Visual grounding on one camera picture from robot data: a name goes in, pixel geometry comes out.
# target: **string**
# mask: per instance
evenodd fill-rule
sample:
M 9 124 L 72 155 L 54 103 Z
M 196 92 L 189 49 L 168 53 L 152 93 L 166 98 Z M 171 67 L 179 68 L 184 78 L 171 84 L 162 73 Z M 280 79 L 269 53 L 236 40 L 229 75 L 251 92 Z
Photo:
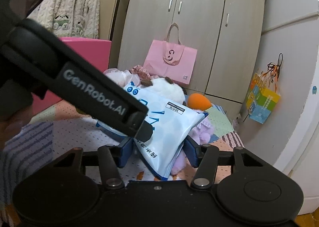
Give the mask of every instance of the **string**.
M 280 75 L 280 67 L 282 65 L 282 61 L 283 61 L 283 54 L 280 53 L 278 56 L 277 64 L 270 62 L 267 65 L 268 71 L 263 74 L 263 77 L 269 74 L 269 77 L 267 79 L 269 80 L 271 79 L 271 83 L 273 83 L 274 80 L 277 82 Z

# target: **pink board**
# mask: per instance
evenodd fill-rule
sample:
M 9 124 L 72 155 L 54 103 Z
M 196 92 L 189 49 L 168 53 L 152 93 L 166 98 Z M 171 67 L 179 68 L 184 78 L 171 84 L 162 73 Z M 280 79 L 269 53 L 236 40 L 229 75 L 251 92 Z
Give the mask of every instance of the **pink board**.
M 82 58 L 90 62 L 90 64 L 99 71 L 103 72 L 108 68 L 111 41 L 77 37 L 62 37 L 60 40 L 77 52 Z M 50 91 L 47 91 L 43 100 L 33 95 L 33 114 L 43 111 L 60 100 L 60 97 Z

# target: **white plush toy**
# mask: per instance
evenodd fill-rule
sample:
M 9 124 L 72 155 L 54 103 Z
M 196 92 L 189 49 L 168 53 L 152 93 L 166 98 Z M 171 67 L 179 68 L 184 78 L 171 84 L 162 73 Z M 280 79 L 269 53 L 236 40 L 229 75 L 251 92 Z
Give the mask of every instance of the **white plush toy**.
M 138 75 L 131 74 L 128 70 L 119 71 L 118 69 L 108 69 L 104 71 L 103 74 L 120 87 L 125 87 L 131 81 L 134 83 L 135 86 L 138 86 L 140 84 Z
M 144 79 L 141 81 L 139 87 L 147 88 L 147 90 L 153 93 L 157 93 L 158 95 L 186 106 L 183 89 L 175 84 L 169 77 L 152 80 Z

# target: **wet wipes package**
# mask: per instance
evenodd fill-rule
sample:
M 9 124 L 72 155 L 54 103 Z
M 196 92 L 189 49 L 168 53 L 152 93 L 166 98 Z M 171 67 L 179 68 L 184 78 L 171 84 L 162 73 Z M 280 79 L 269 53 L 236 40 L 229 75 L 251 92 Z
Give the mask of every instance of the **wet wipes package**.
M 121 142 L 122 140 L 124 140 L 125 137 L 127 137 L 126 134 L 108 126 L 104 122 L 97 121 L 95 126 L 98 127 L 107 136 L 111 137 L 113 140 L 116 140 L 118 142 Z
M 159 179 L 167 180 L 185 137 L 207 113 L 197 113 L 147 89 L 132 85 L 126 85 L 124 89 L 149 108 L 145 120 L 153 126 L 152 137 L 145 143 L 136 139 L 134 141 L 150 171 Z M 97 126 L 103 127 L 107 132 L 111 131 L 119 139 L 125 137 L 109 126 L 105 128 L 102 122 L 98 122 Z

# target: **pink plush toy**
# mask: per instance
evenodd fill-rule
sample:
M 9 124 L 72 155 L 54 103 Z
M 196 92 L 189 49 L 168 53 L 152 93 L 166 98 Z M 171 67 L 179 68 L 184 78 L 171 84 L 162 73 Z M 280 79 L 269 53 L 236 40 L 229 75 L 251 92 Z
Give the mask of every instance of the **pink plush toy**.
M 214 134 L 214 126 L 212 126 L 211 122 L 208 118 L 205 118 L 203 121 L 201 121 L 196 127 L 194 127 L 190 132 L 189 136 L 193 138 L 194 141 L 196 141 L 197 144 L 203 145 L 209 143 L 211 139 L 211 135 Z M 178 172 L 180 172 L 184 167 L 186 167 L 186 155 L 183 151 L 179 153 L 178 157 L 176 158 L 176 161 L 174 163 L 174 166 L 171 170 L 172 175 L 176 175 Z

